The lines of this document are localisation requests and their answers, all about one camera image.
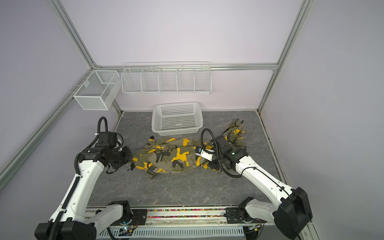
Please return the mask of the camouflage yellow green trousers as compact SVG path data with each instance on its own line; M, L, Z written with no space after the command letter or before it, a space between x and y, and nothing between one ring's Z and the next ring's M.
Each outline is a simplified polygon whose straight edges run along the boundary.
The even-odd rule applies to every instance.
M219 158L219 150L229 145L240 147L240 152L234 155L237 164L240 158L248 155L243 137L245 130L243 121L235 119L221 135L217 136L214 136L210 129L205 128L199 139L164 138L156 140L150 138L142 150L133 154L133 164L137 169L144 170L151 177L157 174L181 173L197 167L211 169L209 161L196 160L195 148L202 147L204 150L214 150ZM220 170L213 171L224 172L233 178L241 177L241 175L229 173L221 164L220 167Z

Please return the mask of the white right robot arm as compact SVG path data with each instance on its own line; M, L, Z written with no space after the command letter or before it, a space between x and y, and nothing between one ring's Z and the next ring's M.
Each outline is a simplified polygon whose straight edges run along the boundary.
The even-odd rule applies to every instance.
M287 238L294 240L312 220L313 214L305 190L296 189L279 181L264 170L247 153L246 148L236 147L223 135L212 137L213 149L208 150L205 144L196 149L196 155L218 164L219 168L231 178L246 178L270 200L262 203L253 198L244 200L239 205L243 221L260 219L274 223Z

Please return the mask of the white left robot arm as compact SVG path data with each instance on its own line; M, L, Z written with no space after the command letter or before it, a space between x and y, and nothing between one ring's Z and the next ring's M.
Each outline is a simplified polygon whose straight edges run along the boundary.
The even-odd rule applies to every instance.
M94 240L115 223L128 224L133 213L128 201L114 201L93 217L86 210L102 172L114 174L133 160L121 134L108 130L106 117L100 117L95 139L74 160L75 176L62 202L48 222L38 224L38 240Z

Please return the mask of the small white mesh box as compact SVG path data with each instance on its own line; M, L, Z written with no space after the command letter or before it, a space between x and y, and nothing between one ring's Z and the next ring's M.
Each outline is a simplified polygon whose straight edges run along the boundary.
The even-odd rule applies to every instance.
M107 111L122 87L118 71L94 70L74 93L83 110Z

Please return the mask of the white perforated plastic basket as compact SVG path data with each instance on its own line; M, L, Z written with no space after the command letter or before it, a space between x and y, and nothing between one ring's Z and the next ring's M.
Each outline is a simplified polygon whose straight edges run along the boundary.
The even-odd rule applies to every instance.
M198 102L156 105L152 115L152 131L160 136L194 134L204 124Z

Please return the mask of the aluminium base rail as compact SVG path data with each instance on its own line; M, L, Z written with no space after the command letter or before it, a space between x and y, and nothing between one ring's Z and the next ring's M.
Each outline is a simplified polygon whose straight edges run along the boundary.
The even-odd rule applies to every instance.
M66 209L59 208L50 218L50 223L75 222L77 224L92 225L93 231L101 232L113 223L129 223L134 218L135 210L131 210L127 201L109 204L104 210L91 218L85 217L86 209L75 206ZM143 221L219 221L226 219L229 224L247 224L253 222L274 223L278 229L289 238L301 232L312 220L309 203L295 199L289 202L284 199L275 206L255 199L247 199L236 208L202 208L202 209L147 209L144 215L139 215Z

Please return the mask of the aluminium corner frame post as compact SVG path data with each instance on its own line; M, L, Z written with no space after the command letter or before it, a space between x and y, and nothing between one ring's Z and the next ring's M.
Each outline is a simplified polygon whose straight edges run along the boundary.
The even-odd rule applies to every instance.
M289 57L289 55L290 55L290 53L291 53L291 51L292 51L292 49L296 43L297 38L300 35L300 32L303 28L303 25L304 25L308 15L309 15L311 9L312 9L314 2L315 1L313 1L313 0L302 1L299 12L298 12L297 17L294 21L292 30L289 34L289 37L285 43L283 51L282 51L280 58L277 62L277 68L276 68L276 70L273 70L273 74L272 74L272 77L270 79L270 82L266 88L266 91L265 91L265 93L262 97L262 100L260 102L260 105L258 107L258 113L261 113L263 111L263 109L265 108L266 103L270 97L272 90L273 90L273 87L274 87L285 63L287 62L287 59L288 59L288 57Z

